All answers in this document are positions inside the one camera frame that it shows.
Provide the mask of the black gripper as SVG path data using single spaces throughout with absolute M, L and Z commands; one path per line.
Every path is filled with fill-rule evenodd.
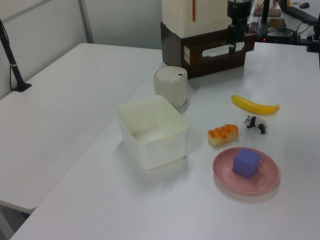
M 247 30 L 247 17 L 251 12 L 250 0 L 228 0 L 227 16 L 231 18 L 231 24 L 227 28 L 227 44 L 229 53 L 236 52 L 236 43 L 243 42 Z

